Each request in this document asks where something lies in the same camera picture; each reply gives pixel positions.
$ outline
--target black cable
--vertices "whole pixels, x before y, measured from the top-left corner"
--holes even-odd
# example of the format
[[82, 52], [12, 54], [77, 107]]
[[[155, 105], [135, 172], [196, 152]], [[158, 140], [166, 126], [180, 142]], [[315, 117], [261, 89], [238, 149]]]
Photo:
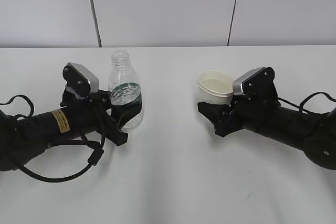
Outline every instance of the black cable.
[[18, 94], [18, 95], [16, 95], [16, 96], [12, 97], [8, 102], [6, 102], [6, 103], [0, 103], [0, 105], [9, 105], [9, 104], [11, 104], [11, 103], [14, 101], [14, 99], [17, 98], [17, 97], [20, 97], [20, 98], [24, 99], [24, 100], [28, 103], [28, 105], [29, 105], [29, 107], [30, 107], [30, 113], [29, 113], [29, 115], [27, 115], [27, 116], [18, 114], [18, 115], [16, 115], [16, 116], [14, 116], [14, 118], [15, 118], [15, 119], [19, 119], [19, 118], [30, 118], [30, 117], [34, 114], [34, 104], [33, 104], [33, 102], [32, 102], [27, 96], [25, 96], [25, 95], [23, 95], [23, 94]]
[[[23, 117], [23, 118], [30, 118], [33, 114], [34, 114], [34, 104], [32, 103], [32, 101], [26, 97], [25, 95], [16, 95], [14, 97], [12, 97], [8, 102], [6, 103], [0, 103], [0, 105], [8, 105], [8, 104], [11, 104], [14, 99], [16, 97], [21, 97], [23, 98], [30, 106], [30, 113], [28, 116], [25, 116], [25, 115], [21, 115], [21, 114], [18, 114], [16, 116], [13, 117], [13, 120], [16, 122], [18, 118], [20, 117]], [[97, 115], [98, 117], [98, 120], [99, 120], [99, 123], [100, 123], [100, 126], [101, 126], [101, 140], [100, 140], [100, 145], [99, 145], [99, 149], [101, 149], [101, 151], [103, 152], [103, 147], [104, 147], [104, 144], [105, 144], [105, 124], [103, 122], [103, 119], [101, 118], [101, 115], [99, 113], [99, 111], [93, 106], [93, 110], [95, 112], [95, 114]], [[67, 176], [67, 177], [63, 177], [63, 178], [48, 178], [48, 177], [45, 177], [45, 176], [42, 176], [42, 175], [39, 175], [39, 174], [36, 174], [34, 173], [32, 170], [28, 169], [27, 167], [25, 167], [24, 165], [22, 165], [20, 162], [18, 162], [13, 156], [11, 153], [6, 153], [9, 160], [11, 162], [13, 162], [13, 164], [15, 164], [15, 166], [21, 170], [23, 173], [27, 174], [28, 176], [34, 178], [34, 179], [37, 179], [37, 180], [40, 180], [42, 182], [48, 182], [48, 183], [60, 183], [60, 182], [66, 182], [66, 181], [70, 181], [70, 180], [73, 180], [75, 178], [78, 178], [79, 176], [83, 175], [85, 172], [87, 172], [93, 165], [94, 163], [92, 162], [89, 162], [89, 164], [84, 168], [82, 169], [81, 171], [79, 171], [78, 173], [76, 174], [73, 174], [71, 176]]]
[[[105, 125], [101, 118], [101, 115], [99, 114], [98, 110], [93, 107], [93, 110], [95, 111], [96, 115], [98, 116], [98, 120], [101, 125], [101, 141], [100, 141], [100, 149], [103, 149], [104, 143], [105, 143]], [[48, 183], [61, 183], [73, 180], [75, 178], [78, 178], [79, 176], [83, 175], [85, 172], [87, 172], [91, 167], [92, 163], [89, 163], [83, 170], [79, 171], [76, 174], [73, 174], [71, 176], [63, 177], [63, 178], [48, 178], [39, 174], [34, 173], [33, 171], [29, 170], [27, 167], [22, 165], [20, 162], [18, 162], [16, 159], [12, 157], [11, 154], [8, 154], [9, 159], [17, 166], [19, 170], [21, 170], [23, 173], [27, 174], [28, 176], [37, 179], [42, 182], [48, 182]]]
[[[285, 103], [287, 103], [287, 104], [289, 104], [289, 105], [291, 105], [291, 106], [293, 106], [293, 107], [295, 107], [295, 108], [297, 108], [297, 109], [300, 109], [300, 106], [298, 106], [298, 105], [296, 105], [296, 104], [294, 104], [294, 103], [292, 103], [292, 102], [289, 102], [289, 101], [287, 101], [287, 100], [285, 100], [285, 99], [283, 99], [283, 98], [278, 97], [278, 100], [279, 100], [279, 101], [282, 101], [282, 102], [285, 102]], [[303, 108], [302, 108], [302, 111], [305, 111], [306, 113], [308, 113], [308, 114], [310, 114], [310, 115], [317, 115], [317, 114], [319, 114], [319, 113], [314, 113], [314, 112], [311, 112], [311, 111], [306, 110], [306, 109], [303, 109]]]
[[304, 99], [299, 106], [299, 112], [302, 113], [302, 111], [304, 111], [305, 109], [303, 108], [303, 106], [310, 100], [312, 99], [314, 96], [318, 95], [318, 94], [323, 94], [324, 96], [326, 96], [330, 101], [332, 102], [336, 102], [336, 99], [331, 97], [331, 95], [329, 95], [326, 92], [316, 92], [314, 94], [311, 94], [310, 96], [308, 96], [306, 99]]

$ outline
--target white table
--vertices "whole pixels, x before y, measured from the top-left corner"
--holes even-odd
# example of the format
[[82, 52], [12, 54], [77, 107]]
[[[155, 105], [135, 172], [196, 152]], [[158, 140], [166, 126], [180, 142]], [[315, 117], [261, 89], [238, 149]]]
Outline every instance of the white table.
[[[85, 65], [106, 89], [112, 48], [0, 49], [0, 101], [26, 94], [36, 113], [59, 107], [67, 62]], [[336, 97], [336, 46], [129, 48], [142, 84], [144, 118], [128, 143], [110, 141], [100, 163], [62, 184], [0, 173], [0, 223], [335, 223], [336, 172], [303, 152], [252, 132], [215, 136], [196, 108], [197, 77], [237, 78], [271, 66], [279, 96], [299, 103], [315, 91]], [[318, 97], [307, 109], [330, 111]], [[0, 107], [28, 112], [16, 101]], [[92, 133], [90, 138], [99, 140]], [[91, 150], [55, 147], [28, 167], [56, 177], [82, 169]]]

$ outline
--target plastic bottle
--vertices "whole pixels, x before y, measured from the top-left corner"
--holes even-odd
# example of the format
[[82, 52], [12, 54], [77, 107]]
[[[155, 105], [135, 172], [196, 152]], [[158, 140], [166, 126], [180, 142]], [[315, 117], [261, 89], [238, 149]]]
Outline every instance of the plastic bottle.
[[[131, 65], [129, 54], [124, 50], [112, 54], [112, 70], [109, 79], [109, 96], [112, 105], [127, 106], [141, 103], [141, 88], [139, 77]], [[143, 110], [128, 121], [123, 129], [138, 125], [142, 120]]]

